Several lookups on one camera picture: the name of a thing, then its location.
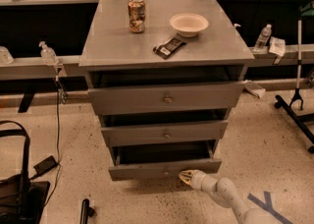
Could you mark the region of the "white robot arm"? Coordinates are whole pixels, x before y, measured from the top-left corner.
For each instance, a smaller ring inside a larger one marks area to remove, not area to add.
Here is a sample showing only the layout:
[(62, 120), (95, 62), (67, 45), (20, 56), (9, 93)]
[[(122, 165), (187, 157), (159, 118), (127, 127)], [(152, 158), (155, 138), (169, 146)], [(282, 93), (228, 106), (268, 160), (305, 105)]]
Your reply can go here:
[(237, 224), (280, 224), (271, 213), (261, 208), (249, 208), (236, 184), (227, 177), (216, 179), (201, 170), (183, 170), (179, 178), (193, 189), (209, 195), (218, 205), (230, 208)]

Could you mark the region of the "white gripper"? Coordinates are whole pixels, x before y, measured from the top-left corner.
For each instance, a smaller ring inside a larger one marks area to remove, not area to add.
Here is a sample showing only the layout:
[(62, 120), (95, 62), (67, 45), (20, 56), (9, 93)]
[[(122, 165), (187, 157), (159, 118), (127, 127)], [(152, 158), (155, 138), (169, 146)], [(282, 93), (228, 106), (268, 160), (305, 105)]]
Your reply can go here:
[(180, 172), (179, 178), (187, 185), (206, 194), (213, 194), (216, 191), (217, 180), (203, 171), (184, 170)]

